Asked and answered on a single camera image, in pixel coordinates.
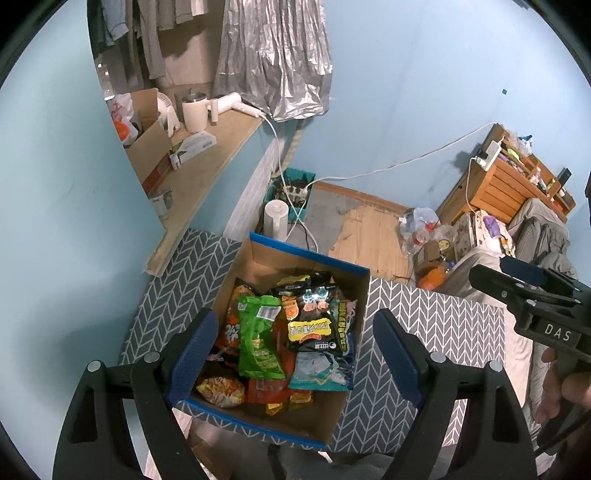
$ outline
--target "silver screw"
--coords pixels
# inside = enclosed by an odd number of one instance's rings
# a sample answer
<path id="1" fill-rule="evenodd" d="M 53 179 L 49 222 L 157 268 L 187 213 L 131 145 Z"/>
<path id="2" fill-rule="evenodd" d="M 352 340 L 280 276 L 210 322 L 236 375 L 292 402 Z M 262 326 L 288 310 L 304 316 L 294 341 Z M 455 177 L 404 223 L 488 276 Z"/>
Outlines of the silver screw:
<path id="1" fill-rule="evenodd" d="M 86 369 L 89 372 L 96 372 L 98 369 L 100 368 L 100 362 L 98 360 L 93 360 L 92 362 L 90 362 L 88 364 L 88 366 L 86 367 Z"/>
<path id="2" fill-rule="evenodd" d="M 144 362 L 147 364 L 153 364 L 160 359 L 160 354 L 158 352 L 148 352 L 144 355 Z"/>
<path id="3" fill-rule="evenodd" d="M 497 362 L 496 360 L 488 362 L 488 366 L 492 370 L 494 370 L 495 372 L 502 372 L 503 371 L 503 366 L 501 365 L 500 362 Z"/>
<path id="4" fill-rule="evenodd" d="M 431 360 L 433 360 L 437 364 L 442 364 L 445 362 L 445 360 L 447 360 L 447 357 L 443 355 L 441 352 L 432 352 Z"/>

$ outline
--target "teal snack bag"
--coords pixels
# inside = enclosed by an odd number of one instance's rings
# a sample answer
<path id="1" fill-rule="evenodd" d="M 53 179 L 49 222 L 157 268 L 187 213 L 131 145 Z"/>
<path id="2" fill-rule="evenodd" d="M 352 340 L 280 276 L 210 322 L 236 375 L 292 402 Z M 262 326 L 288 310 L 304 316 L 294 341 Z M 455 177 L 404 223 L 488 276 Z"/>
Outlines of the teal snack bag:
<path id="1" fill-rule="evenodd" d="M 270 295 L 238 299 L 240 353 L 238 372 L 243 377 L 283 380 L 285 373 L 273 344 L 273 322 L 281 300 Z"/>

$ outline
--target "worn floor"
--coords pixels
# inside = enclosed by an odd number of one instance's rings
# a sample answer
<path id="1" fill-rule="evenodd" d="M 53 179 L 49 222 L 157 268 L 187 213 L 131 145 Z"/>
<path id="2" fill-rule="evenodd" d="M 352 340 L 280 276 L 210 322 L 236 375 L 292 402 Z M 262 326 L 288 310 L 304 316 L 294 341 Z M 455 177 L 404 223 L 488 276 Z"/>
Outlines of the worn floor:
<path id="1" fill-rule="evenodd" d="M 314 189 L 304 223 L 318 242 L 319 252 L 368 267 L 375 277 L 409 277 L 408 257 L 401 251 L 398 215 L 344 195 Z M 307 248 L 306 234 L 297 225 L 288 243 Z M 314 243 L 308 235 L 308 245 Z"/>

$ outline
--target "purple pouch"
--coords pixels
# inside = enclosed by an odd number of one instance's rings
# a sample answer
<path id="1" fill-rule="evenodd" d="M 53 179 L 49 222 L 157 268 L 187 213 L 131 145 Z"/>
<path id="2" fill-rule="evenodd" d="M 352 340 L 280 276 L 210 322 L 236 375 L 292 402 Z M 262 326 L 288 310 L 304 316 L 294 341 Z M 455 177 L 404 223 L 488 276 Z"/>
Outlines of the purple pouch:
<path id="1" fill-rule="evenodd" d="M 501 229 L 499 228 L 499 224 L 496 222 L 496 218 L 489 215 L 485 216 L 483 220 L 490 236 L 492 238 L 499 238 L 501 236 Z"/>

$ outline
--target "open cardboard box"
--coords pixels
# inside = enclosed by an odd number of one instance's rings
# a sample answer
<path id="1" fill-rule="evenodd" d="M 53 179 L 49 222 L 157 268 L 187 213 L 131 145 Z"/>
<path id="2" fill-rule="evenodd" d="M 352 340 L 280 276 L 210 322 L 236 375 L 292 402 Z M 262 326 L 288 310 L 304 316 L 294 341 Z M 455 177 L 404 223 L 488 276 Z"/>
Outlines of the open cardboard box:
<path id="1" fill-rule="evenodd" d="M 236 278 L 241 278 L 259 291 L 267 291 L 288 275 L 323 270 L 333 273 L 335 282 L 347 298 L 357 299 L 354 326 L 357 348 L 367 303 L 369 270 L 255 233 L 251 233 L 242 243 L 212 309 L 218 319 L 225 318 Z M 195 392 L 186 402 L 219 420 L 228 421 L 289 442 L 322 449 L 330 443 L 336 423 L 345 405 L 347 392 L 315 391 L 313 397 L 312 406 L 282 411 L 275 416 L 267 415 L 265 406 L 259 404 L 242 404 L 236 408 L 218 408 Z"/>
<path id="2" fill-rule="evenodd" d="M 158 89 L 131 93 L 134 113 L 139 115 L 142 133 L 125 149 L 131 166 L 146 195 L 154 193 L 172 170 L 170 148 L 173 146 L 158 120 Z"/>

